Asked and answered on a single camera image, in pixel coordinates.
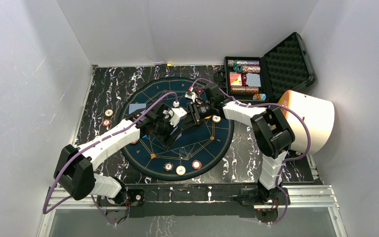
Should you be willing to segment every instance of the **red triangle marker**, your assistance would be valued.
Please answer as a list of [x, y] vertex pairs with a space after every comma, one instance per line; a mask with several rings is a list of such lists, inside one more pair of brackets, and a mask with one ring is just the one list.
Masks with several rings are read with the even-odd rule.
[[197, 90], [197, 92], [198, 92], [199, 95], [202, 94], [202, 92], [203, 92], [202, 87], [195, 87], [195, 89]]

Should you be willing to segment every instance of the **black carrying case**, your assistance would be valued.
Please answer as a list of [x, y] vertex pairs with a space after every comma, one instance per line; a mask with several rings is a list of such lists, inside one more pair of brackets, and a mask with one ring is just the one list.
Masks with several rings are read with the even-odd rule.
[[[264, 101], [253, 100], [252, 94], [232, 94], [230, 92], [229, 74], [234, 70], [233, 67], [228, 66], [228, 60], [260, 62], [261, 87], [259, 87], [259, 93], [266, 94]], [[214, 76], [214, 81], [229, 95], [252, 104], [278, 102], [285, 91], [302, 92], [316, 80], [303, 39], [297, 32], [290, 34], [263, 57], [227, 56], [225, 57], [224, 68], [224, 73], [217, 73]]]

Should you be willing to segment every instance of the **black bracket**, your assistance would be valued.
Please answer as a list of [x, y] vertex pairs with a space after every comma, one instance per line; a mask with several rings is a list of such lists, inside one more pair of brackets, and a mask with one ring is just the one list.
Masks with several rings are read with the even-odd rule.
[[278, 219], [278, 209], [258, 209], [255, 211], [255, 217], [261, 223], [274, 222]]
[[277, 198], [280, 200], [285, 200], [285, 196], [279, 188], [275, 187], [271, 190], [267, 190], [258, 180], [256, 188], [240, 189], [239, 195], [234, 197], [234, 200], [238, 201], [238, 203], [243, 206], [253, 206], [264, 204], [270, 199], [275, 200]]
[[259, 149], [267, 157], [278, 157], [282, 150], [288, 151], [296, 139], [294, 132], [277, 106], [251, 118]]
[[212, 104], [220, 104], [226, 100], [225, 95], [220, 91], [220, 88], [217, 84], [211, 83], [203, 87], [205, 95]]
[[182, 124], [182, 130], [187, 131], [204, 123], [203, 118], [198, 112], [197, 104], [194, 102], [187, 103], [187, 117]]
[[[67, 145], [62, 149], [54, 171], [54, 179], [62, 170], [63, 166], [76, 154], [78, 149]], [[77, 157], [63, 172], [59, 184], [75, 199], [85, 198], [95, 186], [94, 170], [92, 163], [83, 155]]]
[[[140, 129], [140, 137], [153, 134], [157, 140], [164, 146], [170, 147], [174, 144], [175, 140], [179, 138], [182, 129], [178, 126], [171, 126], [169, 124], [170, 115], [164, 114], [170, 107], [163, 102], [158, 103], [153, 109], [136, 124]], [[138, 109], [125, 117], [126, 120], [135, 121], [141, 116], [141, 112], [145, 109]]]
[[100, 206], [125, 206], [125, 201], [128, 199], [130, 206], [143, 206], [145, 204], [145, 190], [129, 187], [124, 190], [124, 192], [118, 193], [118, 195], [113, 198], [115, 204], [111, 204], [107, 198], [102, 199], [100, 196], [98, 196], [97, 202]]

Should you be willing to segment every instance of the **poker chip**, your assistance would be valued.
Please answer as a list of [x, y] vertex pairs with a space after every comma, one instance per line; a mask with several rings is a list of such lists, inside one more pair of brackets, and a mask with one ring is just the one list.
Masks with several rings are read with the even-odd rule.
[[213, 115], [213, 122], [218, 123], [222, 120], [221, 117]]
[[193, 167], [194, 169], [200, 169], [200, 168], [201, 168], [201, 162], [198, 161], [198, 160], [194, 160], [194, 161], [192, 162], [192, 167]]
[[174, 169], [174, 165], [171, 163], [171, 162], [168, 162], [166, 164], [163, 165], [163, 168], [166, 170], [166, 171], [172, 171]]
[[265, 100], [266, 99], [266, 95], [265, 94], [254, 94], [252, 96], [252, 99], [253, 100]]
[[180, 166], [177, 167], [176, 171], [177, 171], [178, 175], [184, 175], [185, 174], [185, 167], [182, 166], [182, 165], [180, 165]]
[[105, 116], [107, 116], [107, 117], [111, 117], [113, 114], [114, 114], [113, 110], [106, 110], [105, 111]]
[[104, 127], [108, 127], [111, 125], [111, 120], [109, 119], [104, 119], [104, 121], [102, 121], [102, 126]]

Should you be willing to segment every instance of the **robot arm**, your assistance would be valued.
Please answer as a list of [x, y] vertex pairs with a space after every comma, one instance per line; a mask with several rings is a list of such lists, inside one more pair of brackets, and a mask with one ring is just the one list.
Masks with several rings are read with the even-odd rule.
[[202, 101], [192, 88], [186, 97], [188, 112], [185, 129], [190, 129], [202, 123], [202, 118], [210, 115], [241, 122], [252, 127], [257, 144], [263, 153], [262, 172], [259, 178], [259, 195], [268, 200], [276, 191], [276, 186], [282, 181], [279, 173], [290, 145], [294, 142], [294, 132], [278, 107], [258, 108], [241, 106], [240, 102], [226, 98], [215, 83], [204, 88], [208, 101]]
[[124, 146], [139, 140], [141, 137], [154, 134], [166, 147], [172, 145], [181, 133], [178, 122], [184, 119], [187, 112], [181, 108], [170, 108], [159, 103], [134, 125], [143, 109], [137, 110], [123, 119], [117, 126], [86, 144], [77, 148], [67, 145], [61, 152], [54, 172], [54, 178], [62, 167], [79, 151], [83, 153], [66, 169], [59, 183], [75, 199], [87, 195], [100, 195], [112, 198], [117, 204], [127, 199], [125, 185], [115, 177], [94, 174], [95, 169], [111, 155]]

